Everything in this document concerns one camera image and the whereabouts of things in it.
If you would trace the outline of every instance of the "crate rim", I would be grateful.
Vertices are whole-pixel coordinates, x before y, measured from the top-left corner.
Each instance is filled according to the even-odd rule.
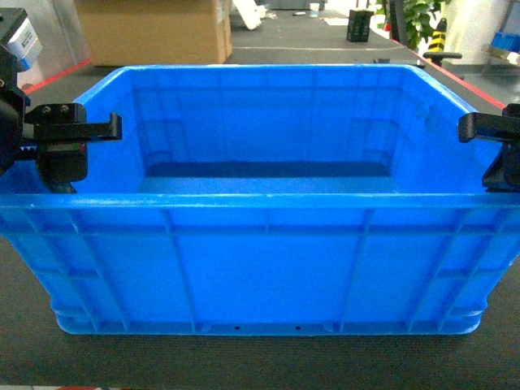
[[[320,194],[7,194],[0,210],[102,208],[237,209],[520,209],[520,193],[320,193]]]
[[[329,69],[346,69],[346,68],[365,68],[365,69],[394,69],[394,70],[406,70],[410,73],[417,75],[419,78],[423,79],[426,83],[428,83],[433,89],[442,94],[445,98],[447,98],[452,104],[457,106],[460,110],[463,111],[463,114],[468,114],[470,112],[477,112],[477,110],[467,103],[464,99],[456,95],[451,89],[448,89],[445,85],[441,84],[436,78],[430,76],[423,69],[419,69],[418,67],[414,67],[411,65],[399,65],[399,64],[376,64],[376,63],[325,63],[325,64],[266,64],[266,65],[237,65],[237,64],[224,64],[224,65],[134,65],[129,67],[121,67],[116,69],[109,75],[105,76],[101,79],[97,84],[95,84],[92,88],[88,89],[84,93],[82,93],[79,97],[76,98],[74,102],[80,104],[88,104],[89,101],[94,98],[99,92],[101,92],[104,88],[106,88],[110,83],[115,81],[121,75],[127,72],[146,72],[151,70],[171,70],[171,69],[193,69],[193,70],[201,70],[201,69],[233,69],[241,71],[247,71],[249,69],[280,69],[280,70],[290,70],[294,68],[298,69],[319,69],[319,68],[329,68]]]

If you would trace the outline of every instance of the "desk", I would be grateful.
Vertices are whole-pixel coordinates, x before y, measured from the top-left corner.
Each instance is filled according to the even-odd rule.
[[[238,27],[229,63],[372,63],[416,59],[375,33],[277,12],[258,31]],[[35,92],[33,104],[73,99],[109,70],[85,67]],[[427,72],[481,111],[490,102],[436,68]],[[19,255],[0,240],[0,383],[131,388],[520,388],[520,263],[467,336],[71,336]]]

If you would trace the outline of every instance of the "white wall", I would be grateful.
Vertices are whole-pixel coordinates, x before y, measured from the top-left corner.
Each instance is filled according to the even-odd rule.
[[[501,26],[508,0],[453,0],[445,9],[448,19],[446,51],[462,53],[463,58],[450,61],[457,65],[483,65],[489,45]]]
[[[327,9],[348,15],[350,10],[356,8],[357,4],[360,8],[365,8],[366,3],[367,0],[328,0]]]
[[[520,2],[513,5],[504,31],[505,33],[520,35]]]

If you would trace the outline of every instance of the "cardboard box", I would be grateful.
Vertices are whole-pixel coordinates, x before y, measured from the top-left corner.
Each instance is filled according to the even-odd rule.
[[[223,63],[231,0],[76,0],[94,65]]]

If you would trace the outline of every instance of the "potted plant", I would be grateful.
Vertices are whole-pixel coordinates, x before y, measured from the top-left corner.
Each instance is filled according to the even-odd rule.
[[[435,29],[431,26],[431,19],[436,20],[436,12],[440,11],[442,4],[449,4],[452,0],[404,0],[406,33],[408,34],[409,47],[412,50],[418,48],[421,39],[428,42]],[[383,0],[375,0],[381,5],[375,14],[384,15]]]

